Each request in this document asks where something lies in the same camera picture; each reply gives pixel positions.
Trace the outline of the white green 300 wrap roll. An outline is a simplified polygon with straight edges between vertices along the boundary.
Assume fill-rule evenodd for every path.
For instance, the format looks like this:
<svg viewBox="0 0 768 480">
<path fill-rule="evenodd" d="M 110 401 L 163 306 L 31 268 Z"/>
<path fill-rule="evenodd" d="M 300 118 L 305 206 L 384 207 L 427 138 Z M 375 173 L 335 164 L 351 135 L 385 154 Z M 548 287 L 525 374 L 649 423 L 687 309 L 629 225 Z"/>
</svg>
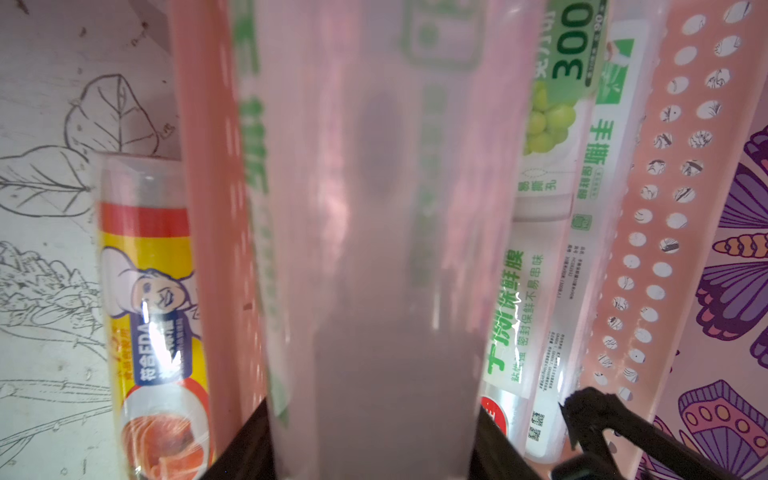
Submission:
<svg viewBox="0 0 768 480">
<path fill-rule="evenodd" d="M 611 14 L 609 1 L 550 1 L 542 20 L 481 399 L 518 451 L 525 449 Z"/>
</svg>

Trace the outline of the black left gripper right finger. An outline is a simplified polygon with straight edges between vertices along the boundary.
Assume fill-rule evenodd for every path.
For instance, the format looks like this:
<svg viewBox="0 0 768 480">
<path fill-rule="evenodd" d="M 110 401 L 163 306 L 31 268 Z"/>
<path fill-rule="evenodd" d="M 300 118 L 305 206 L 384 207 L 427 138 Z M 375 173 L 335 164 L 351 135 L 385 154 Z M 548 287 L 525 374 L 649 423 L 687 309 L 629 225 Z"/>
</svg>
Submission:
<svg viewBox="0 0 768 480">
<path fill-rule="evenodd" d="M 478 416 L 469 480 L 540 480 L 486 410 Z"/>
</svg>

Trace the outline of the clear white wrap roll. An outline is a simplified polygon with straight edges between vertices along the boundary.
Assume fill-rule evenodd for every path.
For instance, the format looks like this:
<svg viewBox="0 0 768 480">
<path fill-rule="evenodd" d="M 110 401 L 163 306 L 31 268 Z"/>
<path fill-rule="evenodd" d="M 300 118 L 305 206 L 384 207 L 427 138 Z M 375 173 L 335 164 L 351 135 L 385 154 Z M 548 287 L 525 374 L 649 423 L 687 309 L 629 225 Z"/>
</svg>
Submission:
<svg viewBox="0 0 768 480">
<path fill-rule="evenodd" d="M 554 304 L 526 444 L 536 463 L 555 462 L 565 442 L 560 405 L 582 370 L 648 97 L 652 37 L 651 21 L 640 16 L 617 14 L 609 28 L 608 59 L 578 151 L 578 184 L 568 214 L 557 223 Z"/>
</svg>

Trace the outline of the yellow red wrap roll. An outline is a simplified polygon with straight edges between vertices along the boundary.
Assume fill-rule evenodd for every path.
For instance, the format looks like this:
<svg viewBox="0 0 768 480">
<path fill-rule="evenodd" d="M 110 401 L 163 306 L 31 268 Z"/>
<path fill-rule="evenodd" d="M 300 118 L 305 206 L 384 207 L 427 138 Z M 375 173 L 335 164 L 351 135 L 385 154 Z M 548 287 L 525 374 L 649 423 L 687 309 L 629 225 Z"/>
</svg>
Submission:
<svg viewBox="0 0 768 480">
<path fill-rule="evenodd" d="M 183 168 L 101 153 L 94 173 L 101 310 L 129 479 L 198 479 L 214 460 Z"/>
</svg>

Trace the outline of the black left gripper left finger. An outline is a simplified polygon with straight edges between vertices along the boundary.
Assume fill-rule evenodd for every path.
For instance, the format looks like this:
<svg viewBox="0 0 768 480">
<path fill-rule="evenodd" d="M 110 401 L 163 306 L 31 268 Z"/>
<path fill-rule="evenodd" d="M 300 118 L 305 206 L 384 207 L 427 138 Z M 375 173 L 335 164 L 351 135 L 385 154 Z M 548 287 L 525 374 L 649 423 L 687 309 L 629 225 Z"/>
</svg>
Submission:
<svg viewBox="0 0 768 480">
<path fill-rule="evenodd" d="M 269 409 L 262 400 L 201 480 L 275 480 Z"/>
</svg>

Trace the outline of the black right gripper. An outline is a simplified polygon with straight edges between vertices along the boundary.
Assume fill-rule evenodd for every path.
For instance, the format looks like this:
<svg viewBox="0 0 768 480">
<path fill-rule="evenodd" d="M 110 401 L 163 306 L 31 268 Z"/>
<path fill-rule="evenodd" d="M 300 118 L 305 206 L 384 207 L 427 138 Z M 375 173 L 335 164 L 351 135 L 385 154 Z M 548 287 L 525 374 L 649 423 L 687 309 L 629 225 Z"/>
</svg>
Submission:
<svg viewBox="0 0 768 480">
<path fill-rule="evenodd" d="M 614 394 L 587 387 L 560 405 L 571 446 L 582 453 L 551 471 L 552 480 L 624 480 L 604 439 L 619 433 L 682 479 L 734 479 L 736 476 L 695 453 L 629 410 Z"/>
</svg>

